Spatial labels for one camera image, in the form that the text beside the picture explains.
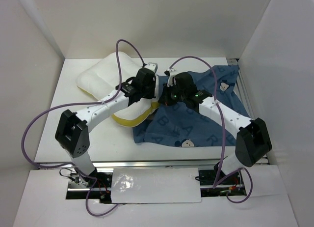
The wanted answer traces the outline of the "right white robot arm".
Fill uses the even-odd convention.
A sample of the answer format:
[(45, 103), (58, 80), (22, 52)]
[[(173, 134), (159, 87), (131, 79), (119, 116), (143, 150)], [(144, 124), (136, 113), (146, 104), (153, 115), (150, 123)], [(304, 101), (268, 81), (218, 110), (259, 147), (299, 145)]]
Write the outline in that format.
[(264, 120), (241, 115), (215, 99), (211, 93), (199, 90), (187, 72), (175, 73), (173, 69), (168, 69), (164, 73), (168, 80), (163, 84), (159, 103), (165, 106), (184, 103), (189, 109), (221, 125), (223, 132), (229, 132), (236, 140), (235, 151), (218, 163), (214, 172), (216, 182), (226, 183), (232, 172), (253, 166), (272, 149)]

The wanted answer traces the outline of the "blue cartoon print pillowcase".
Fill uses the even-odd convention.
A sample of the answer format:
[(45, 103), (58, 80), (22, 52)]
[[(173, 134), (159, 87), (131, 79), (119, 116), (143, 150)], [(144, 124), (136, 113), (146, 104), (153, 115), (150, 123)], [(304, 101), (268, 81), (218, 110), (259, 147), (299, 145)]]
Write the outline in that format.
[[(215, 65), (203, 73), (190, 72), (199, 90), (216, 92), (217, 99), (237, 113), (248, 116), (248, 113), (234, 93), (239, 74), (237, 65)], [(134, 127), (135, 143), (151, 142), (165, 146), (221, 146), (223, 141), (222, 127), (211, 119), (196, 113), (184, 103), (167, 107), (160, 105), (153, 118), (144, 120)]]

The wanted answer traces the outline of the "white pillow yellow edge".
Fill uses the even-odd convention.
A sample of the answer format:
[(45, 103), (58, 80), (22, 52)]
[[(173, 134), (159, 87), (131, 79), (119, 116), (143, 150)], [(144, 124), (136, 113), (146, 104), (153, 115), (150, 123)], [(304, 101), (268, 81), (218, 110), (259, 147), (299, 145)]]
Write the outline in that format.
[[(134, 62), (124, 52), (119, 52), (122, 81), (134, 77), (142, 64)], [(77, 87), (97, 100), (103, 99), (119, 83), (119, 72), (116, 54), (111, 53), (97, 64), (80, 73), (76, 78)], [(159, 108), (157, 99), (140, 99), (126, 109), (112, 115), (113, 120), (125, 127), (135, 127), (146, 120)]]

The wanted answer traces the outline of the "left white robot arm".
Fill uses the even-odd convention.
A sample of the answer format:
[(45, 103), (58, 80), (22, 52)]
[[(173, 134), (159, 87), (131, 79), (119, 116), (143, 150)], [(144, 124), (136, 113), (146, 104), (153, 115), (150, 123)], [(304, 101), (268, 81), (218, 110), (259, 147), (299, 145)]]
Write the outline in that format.
[(88, 149), (89, 133), (114, 113), (126, 109), (143, 99), (155, 98), (157, 64), (148, 63), (140, 68), (135, 77), (116, 87), (98, 104), (77, 112), (65, 110), (60, 117), (55, 139), (67, 151), (76, 170), (81, 174), (79, 181), (85, 187), (95, 185), (98, 172), (93, 165)]

